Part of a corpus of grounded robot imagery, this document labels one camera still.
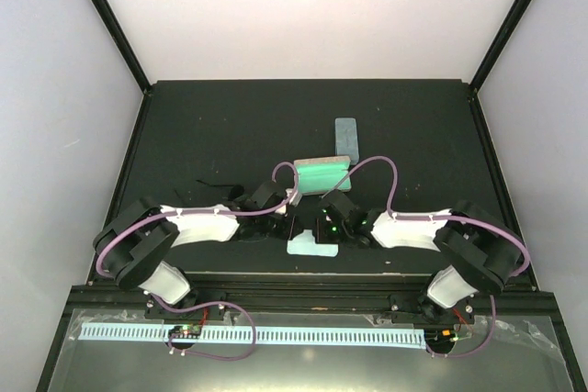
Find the grey fuzzy glasses case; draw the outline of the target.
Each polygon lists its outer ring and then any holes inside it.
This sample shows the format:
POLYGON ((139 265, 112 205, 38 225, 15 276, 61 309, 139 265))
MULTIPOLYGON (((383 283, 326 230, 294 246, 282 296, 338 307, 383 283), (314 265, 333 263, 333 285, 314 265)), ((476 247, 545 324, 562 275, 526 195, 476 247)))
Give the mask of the grey fuzzy glasses case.
POLYGON ((350 162, 346 155, 296 160, 294 166, 299 175, 299 192, 303 196, 324 195, 342 180, 338 189, 349 191, 351 182, 346 176, 350 162))

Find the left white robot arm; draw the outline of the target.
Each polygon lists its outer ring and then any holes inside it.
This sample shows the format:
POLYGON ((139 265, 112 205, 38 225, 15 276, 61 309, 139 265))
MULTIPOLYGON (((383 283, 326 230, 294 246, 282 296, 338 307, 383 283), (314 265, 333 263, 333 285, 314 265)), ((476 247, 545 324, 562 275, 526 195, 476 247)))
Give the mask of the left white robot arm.
POLYGON ((142 198, 95 237, 96 271, 120 289, 139 288, 164 301, 176 317, 188 317, 198 297, 182 271, 165 261, 169 251, 199 242, 288 241, 301 232, 291 214, 300 198, 296 187, 275 181, 212 207, 157 206, 142 198))

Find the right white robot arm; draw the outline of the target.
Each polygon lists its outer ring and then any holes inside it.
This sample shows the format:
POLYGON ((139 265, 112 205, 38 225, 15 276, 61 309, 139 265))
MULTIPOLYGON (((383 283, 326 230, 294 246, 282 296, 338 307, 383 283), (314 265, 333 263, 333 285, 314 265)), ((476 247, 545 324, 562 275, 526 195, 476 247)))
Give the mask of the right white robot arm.
POLYGON ((411 248, 438 252, 448 267, 436 272, 417 299, 420 315, 441 320, 477 293, 498 296, 510 278, 530 265, 522 239, 468 201, 428 213, 365 210, 343 192, 324 196, 313 228, 318 243, 360 248, 411 248))

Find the blue fuzzy glasses case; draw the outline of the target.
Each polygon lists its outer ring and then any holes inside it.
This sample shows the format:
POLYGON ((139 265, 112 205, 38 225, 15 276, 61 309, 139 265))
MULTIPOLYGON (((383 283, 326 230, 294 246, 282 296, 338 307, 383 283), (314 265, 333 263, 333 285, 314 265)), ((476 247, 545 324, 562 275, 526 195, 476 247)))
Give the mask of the blue fuzzy glasses case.
POLYGON ((347 156, 351 165, 359 162, 357 124, 354 118, 337 118, 334 121, 335 152, 347 156))

